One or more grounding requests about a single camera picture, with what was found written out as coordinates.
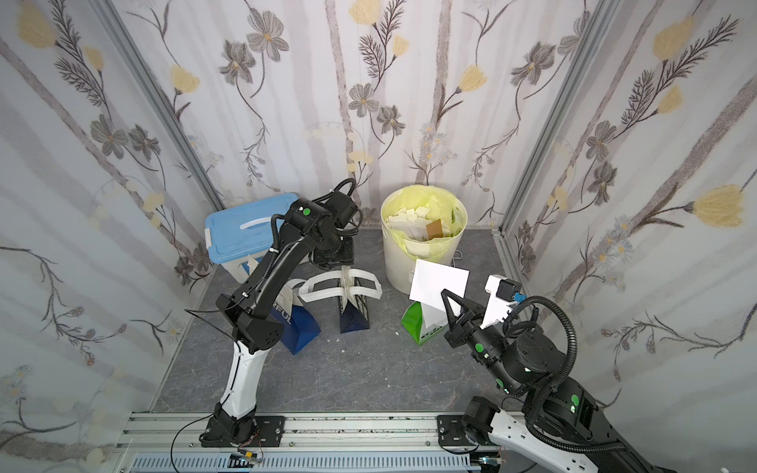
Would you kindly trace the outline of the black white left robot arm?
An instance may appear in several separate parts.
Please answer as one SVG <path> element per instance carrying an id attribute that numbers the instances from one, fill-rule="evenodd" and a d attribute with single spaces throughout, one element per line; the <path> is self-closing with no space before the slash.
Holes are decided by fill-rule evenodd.
<path id="1" fill-rule="evenodd" d="M 256 394 L 269 350 L 282 338 L 283 324 L 270 316 L 281 290 L 304 258 L 321 269 L 354 262 L 353 237 L 362 211 L 352 199 L 354 177 L 313 200 L 295 201 L 286 214 L 271 217 L 272 245 L 258 268 L 216 307 L 232 325 L 234 362 L 225 393 L 214 407 L 203 447 L 240 447 L 258 434 Z"/>

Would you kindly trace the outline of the green white paper bag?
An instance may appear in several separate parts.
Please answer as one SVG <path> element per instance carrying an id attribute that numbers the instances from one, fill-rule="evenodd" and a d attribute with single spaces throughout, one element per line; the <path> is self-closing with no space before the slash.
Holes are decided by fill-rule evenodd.
<path id="1" fill-rule="evenodd" d="M 437 333 L 447 328 L 447 316 L 441 309 L 420 302 L 413 302 L 406 309 L 401 324 L 417 345 L 423 345 Z"/>

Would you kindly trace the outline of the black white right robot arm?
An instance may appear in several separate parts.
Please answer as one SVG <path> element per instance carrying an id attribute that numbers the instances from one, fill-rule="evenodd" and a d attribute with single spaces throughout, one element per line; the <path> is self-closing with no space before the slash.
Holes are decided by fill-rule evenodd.
<path id="1" fill-rule="evenodd" d="M 553 472 L 656 472 L 624 439 L 599 402 L 573 380 L 576 329 L 565 311 L 542 296 L 507 290 L 509 313 L 482 325 L 484 305 L 445 289 L 441 298 L 451 347 L 465 346 L 508 398 L 522 400 L 521 420 L 475 396 L 461 417 L 473 445 L 517 451 Z"/>

